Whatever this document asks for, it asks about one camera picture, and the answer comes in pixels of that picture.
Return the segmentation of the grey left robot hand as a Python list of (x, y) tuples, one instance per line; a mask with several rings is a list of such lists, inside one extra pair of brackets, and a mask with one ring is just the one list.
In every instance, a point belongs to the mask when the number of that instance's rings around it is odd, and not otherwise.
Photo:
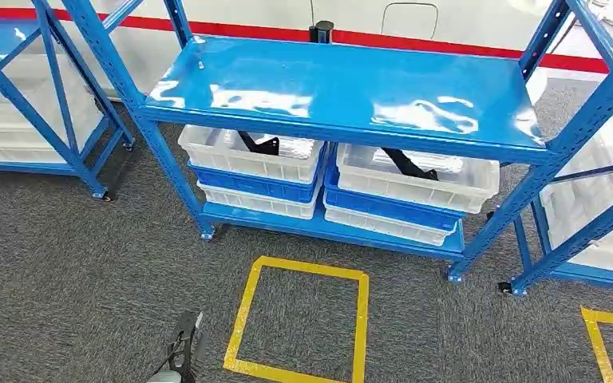
[(174, 339), (167, 348), (168, 369), (179, 374), (180, 382), (196, 382), (201, 368), (200, 359), (208, 344), (206, 334), (200, 332), (202, 311), (185, 310), (176, 322)]

